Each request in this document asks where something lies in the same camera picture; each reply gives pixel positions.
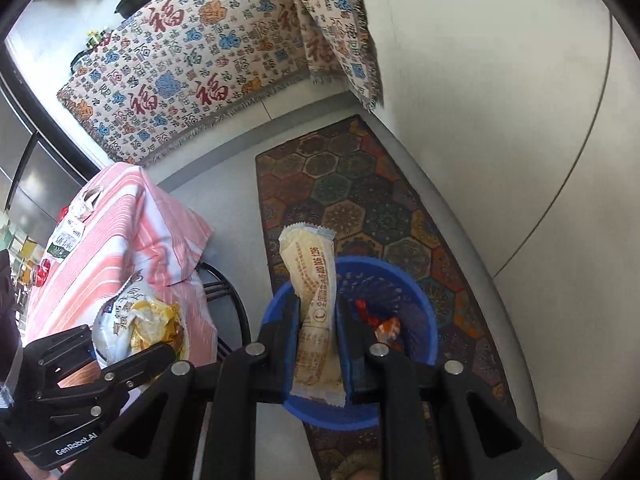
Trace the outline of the person's left hand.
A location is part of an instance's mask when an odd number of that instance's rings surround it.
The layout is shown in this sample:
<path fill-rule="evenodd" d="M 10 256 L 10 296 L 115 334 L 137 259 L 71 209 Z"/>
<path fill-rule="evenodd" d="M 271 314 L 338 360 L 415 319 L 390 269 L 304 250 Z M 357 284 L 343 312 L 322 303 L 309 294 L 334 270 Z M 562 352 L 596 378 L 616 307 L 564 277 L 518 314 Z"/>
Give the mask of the person's left hand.
<path fill-rule="evenodd" d="M 70 374 L 70 376 L 67 376 L 64 379 L 61 379 L 58 382 L 58 386 L 60 388 L 70 388 L 70 387 L 87 385 L 87 384 L 91 384 L 92 382 L 95 382 L 100 377 L 101 377 L 101 369 L 99 367 L 99 364 L 96 361 L 92 361 L 91 363 L 88 363 L 84 367 L 81 367 L 80 370 L 76 370 L 76 372 L 73 372 L 73 374 Z"/>

